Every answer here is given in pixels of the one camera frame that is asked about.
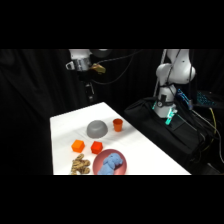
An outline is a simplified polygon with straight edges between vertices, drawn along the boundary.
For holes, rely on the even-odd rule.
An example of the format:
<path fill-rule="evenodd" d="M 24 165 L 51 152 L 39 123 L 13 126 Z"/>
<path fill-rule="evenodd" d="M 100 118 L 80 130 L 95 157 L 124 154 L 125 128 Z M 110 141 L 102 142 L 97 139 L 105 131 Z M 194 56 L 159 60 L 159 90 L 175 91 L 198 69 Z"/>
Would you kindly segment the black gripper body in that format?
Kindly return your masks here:
<path fill-rule="evenodd" d="M 89 71 L 78 71 L 78 78 L 81 82 L 84 83 L 86 91 L 88 94 L 93 94 L 94 89 L 91 82 L 90 72 Z"/>

